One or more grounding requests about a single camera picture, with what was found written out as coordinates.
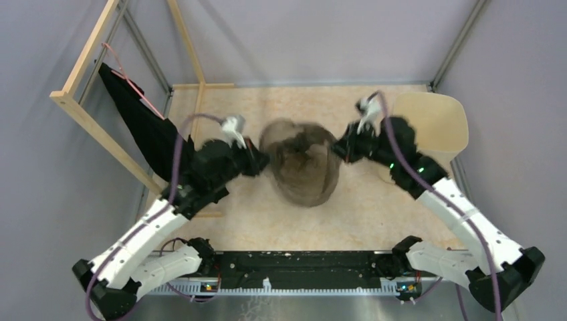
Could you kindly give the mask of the dark translucent trash bag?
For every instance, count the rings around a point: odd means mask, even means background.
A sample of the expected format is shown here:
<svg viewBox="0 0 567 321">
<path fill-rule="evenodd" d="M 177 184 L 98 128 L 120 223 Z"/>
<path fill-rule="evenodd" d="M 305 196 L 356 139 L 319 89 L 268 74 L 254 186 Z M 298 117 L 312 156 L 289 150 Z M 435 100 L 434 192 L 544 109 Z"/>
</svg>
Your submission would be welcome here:
<svg viewBox="0 0 567 321">
<path fill-rule="evenodd" d="M 330 147 L 336 137 L 317 122 L 276 118 L 259 137 L 259 149 L 270 157 L 267 177 L 276 193 L 299 207 L 317 207 L 330 199 L 342 161 Z"/>
</svg>

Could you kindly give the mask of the beige plastic trash bin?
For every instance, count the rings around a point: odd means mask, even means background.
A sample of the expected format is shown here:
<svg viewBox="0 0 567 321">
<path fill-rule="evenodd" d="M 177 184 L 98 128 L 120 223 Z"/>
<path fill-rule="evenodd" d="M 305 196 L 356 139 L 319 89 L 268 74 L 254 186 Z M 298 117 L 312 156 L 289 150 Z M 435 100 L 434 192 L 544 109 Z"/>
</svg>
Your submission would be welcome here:
<svg viewBox="0 0 567 321">
<path fill-rule="evenodd" d="M 390 117 L 405 118 L 416 132 L 418 150 L 454 177 L 451 161 L 469 143 L 467 117 L 458 100 L 442 94 L 406 92 L 398 95 L 392 106 L 380 105 Z"/>
</svg>

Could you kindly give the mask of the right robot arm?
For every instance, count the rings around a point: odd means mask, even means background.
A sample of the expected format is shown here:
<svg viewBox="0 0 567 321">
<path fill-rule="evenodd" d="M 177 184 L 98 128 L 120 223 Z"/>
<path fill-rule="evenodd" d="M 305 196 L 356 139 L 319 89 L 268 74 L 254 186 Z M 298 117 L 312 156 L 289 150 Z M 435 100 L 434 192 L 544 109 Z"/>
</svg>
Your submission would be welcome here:
<svg viewBox="0 0 567 321">
<path fill-rule="evenodd" d="M 384 165 L 395 185 L 436 214 L 465 246 L 447 250 L 408 236 L 393 249 L 396 273 L 435 274 L 467 288 L 486 310 L 501 314 L 534 283 L 545 255 L 500 231 L 435 159 L 419 152 L 415 137 L 402 117 L 385 118 L 379 130 L 352 122 L 330 149 L 346 163 L 367 159 Z"/>
</svg>

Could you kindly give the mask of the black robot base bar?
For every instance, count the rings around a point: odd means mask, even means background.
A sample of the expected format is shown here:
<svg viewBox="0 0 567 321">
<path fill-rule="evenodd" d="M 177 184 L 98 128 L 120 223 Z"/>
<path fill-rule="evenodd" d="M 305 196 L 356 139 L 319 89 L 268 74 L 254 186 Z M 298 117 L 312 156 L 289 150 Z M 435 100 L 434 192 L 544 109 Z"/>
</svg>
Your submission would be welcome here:
<svg viewBox="0 0 567 321">
<path fill-rule="evenodd" d="M 347 290 L 425 275 L 389 251 L 218 251 L 187 277 L 219 280 L 223 290 L 258 289 L 264 280 L 276 290 Z"/>
</svg>

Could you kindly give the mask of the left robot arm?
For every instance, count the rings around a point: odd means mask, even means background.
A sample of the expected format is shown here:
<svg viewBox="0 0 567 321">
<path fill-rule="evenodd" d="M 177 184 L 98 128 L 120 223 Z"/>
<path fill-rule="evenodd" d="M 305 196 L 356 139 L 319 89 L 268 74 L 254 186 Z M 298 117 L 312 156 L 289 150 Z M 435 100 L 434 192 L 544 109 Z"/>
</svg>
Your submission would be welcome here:
<svg viewBox="0 0 567 321">
<path fill-rule="evenodd" d="M 153 289 L 186 274 L 209 275 L 215 265 L 214 251 L 203 238 L 153 261 L 146 258 L 207 205 L 226 197 L 227 183 L 239 176 L 256 177 L 268 164 L 269 156 L 249 138 L 243 146 L 206 141 L 120 239 L 95 258 L 74 264 L 72 271 L 85 291 L 90 317 L 121 320 Z"/>
</svg>

